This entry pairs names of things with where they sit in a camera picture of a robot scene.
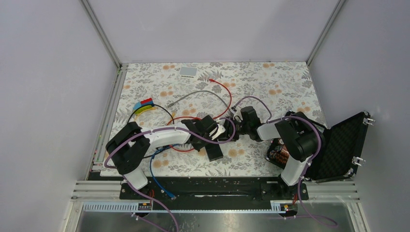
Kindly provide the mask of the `black network switch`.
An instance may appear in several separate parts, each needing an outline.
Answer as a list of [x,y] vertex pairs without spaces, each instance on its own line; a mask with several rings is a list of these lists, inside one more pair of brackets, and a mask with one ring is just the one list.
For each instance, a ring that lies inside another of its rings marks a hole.
[[205,150],[210,162],[223,158],[223,152],[218,144],[207,144]]

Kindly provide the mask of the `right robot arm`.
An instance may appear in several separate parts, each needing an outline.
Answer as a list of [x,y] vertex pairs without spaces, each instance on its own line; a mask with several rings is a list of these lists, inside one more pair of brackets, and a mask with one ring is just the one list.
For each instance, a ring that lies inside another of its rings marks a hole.
[[302,112],[262,123],[256,110],[247,106],[235,113],[231,121],[233,124],[223,121],[225,132],[217,137],[219,142],[229,138],[236,141],[240,135],[257,142],[276,138],[283,141],[289,158],[280,174],[283,182],[278,184],[277,192],[281,198],[291,198],[297,190],[295,184],[302,180],[308,166],[324,147],[322,132]]

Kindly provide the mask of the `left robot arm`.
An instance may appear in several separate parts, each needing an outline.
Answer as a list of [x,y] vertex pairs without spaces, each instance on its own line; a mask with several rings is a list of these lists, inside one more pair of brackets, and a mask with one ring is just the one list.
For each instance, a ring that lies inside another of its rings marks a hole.
[[173,125],[142,128],[136,122],[127,123],[105,146],[108,158],[106,168],[114,168],[131,183],[132,193],[139,199],[149,195],[150,186],[140,164],[146,152],[166,145],[189,144],[196,150],[207,145],[219,145],[218,137],[226,129],[211,116],[203,119],[185,119]]

